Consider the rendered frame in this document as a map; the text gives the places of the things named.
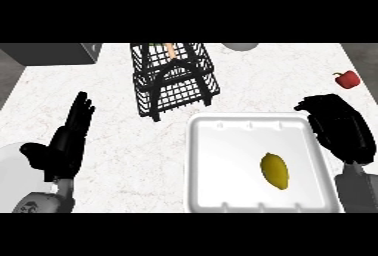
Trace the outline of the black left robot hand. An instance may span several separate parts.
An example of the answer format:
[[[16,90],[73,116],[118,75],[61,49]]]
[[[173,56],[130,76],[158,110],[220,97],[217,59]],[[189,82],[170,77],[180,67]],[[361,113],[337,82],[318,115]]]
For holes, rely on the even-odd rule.
[[[87,93],[80,91],[65,124],[58,128],[50,144],[28,142],[19,148],[30,166],[43,171],[46,182],[73,179],[80,171],[95,110],[96,107],[92,105]]]

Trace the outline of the white plastic tray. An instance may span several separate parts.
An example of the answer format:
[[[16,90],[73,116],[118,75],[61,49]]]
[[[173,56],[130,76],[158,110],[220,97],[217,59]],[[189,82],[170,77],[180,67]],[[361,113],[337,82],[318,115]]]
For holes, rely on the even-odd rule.
[[[260,162],[278,155],[288,188]],[[191,213],[341,213],[334,175],[300,113],[201,113],[186,128],[185,206]]]

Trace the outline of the dark grey appliance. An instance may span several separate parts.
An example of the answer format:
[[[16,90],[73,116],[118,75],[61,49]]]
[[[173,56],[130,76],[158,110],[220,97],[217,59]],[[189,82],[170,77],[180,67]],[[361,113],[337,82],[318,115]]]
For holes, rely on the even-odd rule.
[[[24,66],[95,64],[101,43],[0,43],[0,49]]]

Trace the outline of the yellow lemon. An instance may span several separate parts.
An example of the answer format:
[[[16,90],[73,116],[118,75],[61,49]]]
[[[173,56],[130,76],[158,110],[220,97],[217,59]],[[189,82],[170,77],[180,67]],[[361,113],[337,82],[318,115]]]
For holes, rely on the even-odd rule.
[[[267,182],[279,189],[288,188],[290,172],[284,159],[267,153],[260,161],[260,168]]]

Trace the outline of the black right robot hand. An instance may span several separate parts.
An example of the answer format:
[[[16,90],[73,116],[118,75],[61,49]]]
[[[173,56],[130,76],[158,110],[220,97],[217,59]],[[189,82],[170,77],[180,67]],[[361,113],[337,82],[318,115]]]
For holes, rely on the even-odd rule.
[[[374,162],[377,143],[371,129],[362,114],[337,94],[306,97],[294,110],[310,113],[318,141],[343,162]]]

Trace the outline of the grey round bowl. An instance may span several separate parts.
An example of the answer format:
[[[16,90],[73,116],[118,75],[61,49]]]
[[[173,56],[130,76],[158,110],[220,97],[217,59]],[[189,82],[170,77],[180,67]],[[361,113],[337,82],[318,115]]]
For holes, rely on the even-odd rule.
[[[234,51],[250,51],[257,46],[257,43],[225,43],[225,47]]]

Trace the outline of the red bell pepper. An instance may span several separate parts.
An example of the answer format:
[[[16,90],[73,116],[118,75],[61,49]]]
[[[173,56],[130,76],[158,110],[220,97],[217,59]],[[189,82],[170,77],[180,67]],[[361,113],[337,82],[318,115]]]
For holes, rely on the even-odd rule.
[[[344,73],[335,72],[335,82],[344,89],[352,89],[361,84],[361,78],[358,74],[349,70]]]

